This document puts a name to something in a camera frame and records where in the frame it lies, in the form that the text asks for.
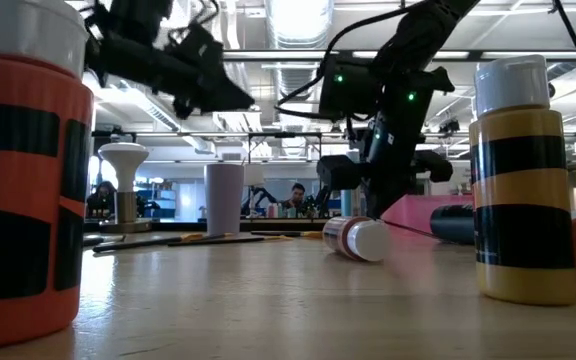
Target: black cylinder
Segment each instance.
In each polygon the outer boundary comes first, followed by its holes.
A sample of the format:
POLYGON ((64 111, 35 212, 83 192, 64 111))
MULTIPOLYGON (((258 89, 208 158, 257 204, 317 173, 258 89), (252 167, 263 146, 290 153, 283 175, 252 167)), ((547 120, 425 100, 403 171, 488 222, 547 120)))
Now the black cylinder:
POLYGON ((463 245, 475 244, 472 205, 446 205, 430 216, 430 229, 441 240, 463 245))

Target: orange bottle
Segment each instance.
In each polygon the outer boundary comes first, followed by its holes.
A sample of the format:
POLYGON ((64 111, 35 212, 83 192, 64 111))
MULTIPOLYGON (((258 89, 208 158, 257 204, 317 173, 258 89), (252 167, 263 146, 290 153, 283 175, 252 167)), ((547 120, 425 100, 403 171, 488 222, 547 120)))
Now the orange bottle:
POLYGON ((57 47, 83 39, 56 54, 83 62, 86 36, 65 2, 39 2, 0 1, 0 36, 10 37, 0 38, 0 345, 63 329, 79 309, 93 95, 76 73, 83 63, 64 67, 44 37, 58 36, 57 47), (84 35, 64 35, 70 26, 84 35))

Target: label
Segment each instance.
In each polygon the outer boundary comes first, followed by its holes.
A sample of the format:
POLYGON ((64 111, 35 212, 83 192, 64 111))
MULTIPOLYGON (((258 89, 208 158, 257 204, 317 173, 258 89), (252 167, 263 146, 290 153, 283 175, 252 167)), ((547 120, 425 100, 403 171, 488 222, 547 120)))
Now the label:
POLYGON ((575 267, 570 213, 561 209, 510 204, 475 211, 477 261, 534 268, 575 267))
POLYGON ((495 175, 531 169, 567 169, 564 138, 521 136, 471 148, 472 183, 495 175))

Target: desk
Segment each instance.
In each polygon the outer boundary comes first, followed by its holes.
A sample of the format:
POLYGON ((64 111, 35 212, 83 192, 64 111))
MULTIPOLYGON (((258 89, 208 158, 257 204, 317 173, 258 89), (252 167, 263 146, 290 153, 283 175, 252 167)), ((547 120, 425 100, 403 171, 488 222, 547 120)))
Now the desk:
POLYGON ((481 297, 472 247, 398 238, 377 265, 300 239, 86 251, 73 327, 0 359, 576 359, 576 306, 481 297))

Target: person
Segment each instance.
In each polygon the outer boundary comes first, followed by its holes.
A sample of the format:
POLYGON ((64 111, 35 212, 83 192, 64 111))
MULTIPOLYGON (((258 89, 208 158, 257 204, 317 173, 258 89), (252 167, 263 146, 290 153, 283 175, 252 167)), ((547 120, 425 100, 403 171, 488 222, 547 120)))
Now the person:
POLYGON ((115 212, 115 193, 117 189, 110 181, 102 181, 86 199, 88 217, 105 218, 115 212))
POLYGON ((292 195, 289 200, 281 203, 284 209, 291 209, 301 207, 304 202, 304 194, 306 193, 306 188, 300 183, 295 183, 292 186, 292 195))

